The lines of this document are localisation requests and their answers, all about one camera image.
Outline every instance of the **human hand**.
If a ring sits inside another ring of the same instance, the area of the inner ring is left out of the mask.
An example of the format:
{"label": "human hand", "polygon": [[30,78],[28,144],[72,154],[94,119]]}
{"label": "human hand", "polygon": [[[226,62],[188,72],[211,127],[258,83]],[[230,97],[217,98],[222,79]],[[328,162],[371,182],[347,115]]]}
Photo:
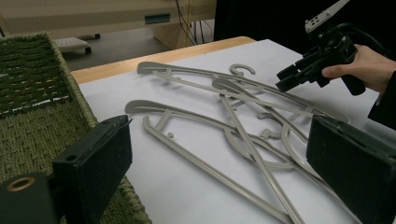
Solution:
{"label": "human hand", "polygon": [[353,63],[325,67],[322,75],[329,79],[352,75],[361,79],[367,88],[384,93],[393,72],[396,71],[396,62],[367,46],[355,46],[358,52]]}

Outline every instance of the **person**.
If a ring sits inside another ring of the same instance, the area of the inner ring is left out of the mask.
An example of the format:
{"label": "person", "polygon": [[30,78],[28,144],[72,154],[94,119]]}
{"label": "person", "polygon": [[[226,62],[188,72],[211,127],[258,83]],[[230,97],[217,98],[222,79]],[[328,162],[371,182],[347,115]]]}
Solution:
{"label": "person", "polygon": [[350,74],[361,79],[366,88],[379,92],[368,118],[396,130],[396,62],[368,46],[356,45],[353,63],[325,67],[328,79]]}

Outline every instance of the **floor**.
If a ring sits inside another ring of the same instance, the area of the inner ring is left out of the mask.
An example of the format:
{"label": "floor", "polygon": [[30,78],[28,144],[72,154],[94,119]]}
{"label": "floor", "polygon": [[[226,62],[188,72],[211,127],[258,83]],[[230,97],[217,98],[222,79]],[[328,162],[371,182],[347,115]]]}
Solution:
{"label": "floor", "polygon": [[[203,43],[203,37],[204,42],[213,41],[214,20],[195,24],[191,26],[191,33],[196,36],[198,44]],[[150,28],[100,34],[100,38],[95,38],[94,35],[76,37],[87,41],[92,53],[86,54],[84,49],[63,53],[71,71],[170,50],[154,37]]]}

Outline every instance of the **wicker basket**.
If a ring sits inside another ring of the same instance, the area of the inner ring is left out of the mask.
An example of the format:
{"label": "wicker basket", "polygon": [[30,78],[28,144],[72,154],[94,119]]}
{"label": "wicker basket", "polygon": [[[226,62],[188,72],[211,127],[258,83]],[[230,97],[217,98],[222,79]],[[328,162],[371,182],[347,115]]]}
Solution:
{"label": "wicker basket", "polygon": [[[97,122],[49,34],[0,38],[0,183],[50,175],[52,159]],[[101,223],[151,223],[126,177]]]}

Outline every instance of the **caster wheel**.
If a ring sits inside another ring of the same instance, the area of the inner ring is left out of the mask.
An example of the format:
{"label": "caster wheel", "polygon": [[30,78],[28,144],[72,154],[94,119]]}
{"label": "caster wheel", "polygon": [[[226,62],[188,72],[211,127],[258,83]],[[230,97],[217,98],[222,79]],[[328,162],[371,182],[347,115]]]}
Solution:
{"label": "caster wheel", "polygon": [[85,53],[86,53],[86,54],[91,54],[91,53],[92,53],[91,47],[85,48]]}

